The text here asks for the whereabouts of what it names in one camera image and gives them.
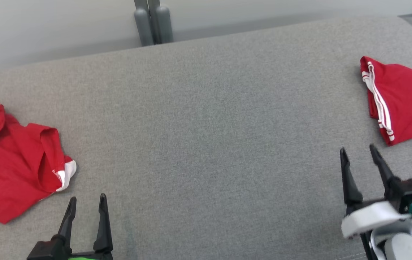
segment red fabric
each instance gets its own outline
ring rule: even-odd
[[[395,145],[411,139],[412,69],[399,64],[382,64],[366,56],[361,58],[360,64],[363,81],[369,89],[369,115],[382,126],[380,131],[386,143]]]
[[[0,104],[0,222],[6,224],[60,188],[55,173],[69,161],[57,129],[23,127]]]

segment folded red cloth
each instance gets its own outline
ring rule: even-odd
[[[360,60],[368,87],[369,115],[377,119],[388,145],[412,138],[412,69],[382,64],[369,57]]]
[[[63,154],[57,129],[36,124],[23,127],[0,104],[1,223],[66,189],[75,172],[76,162]]]

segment white wall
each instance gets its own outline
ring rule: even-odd
[[[412,0],[161,0],[174,40],[328,17],[404,15]],[[140,46],[133,0],[0,0],[0,69]]]

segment white striped trim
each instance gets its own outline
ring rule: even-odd
[[[361,73],[363,81],[366,83],[366,87],[371,91],[374,97],[374,102],[378,110],[378,123],[380,128],[385,128],[387,135],[389,135],[389,140],[393,141],[395,139],[394,131],[392,130],[392,121],[390,119],[389,108],[382,98],[382,95],[379,93],[379,90],[374,83],[374,65],[371,61],[368,61],[368,70],[369,72],[363,71]]]

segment gray fabric surface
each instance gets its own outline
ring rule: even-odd
[[[381,140],[363,55],[412,68],[412,27],[328,20],[0,72],[7,111],[58,128],[79,167],[66,191],[0,224],[0,259],[50,239],[71,196],[71,245],[90,250],[101,192],[115,259],[364,259],[340,231],[339,149],[373,199],[369,143],[409,178],[412,140]]]

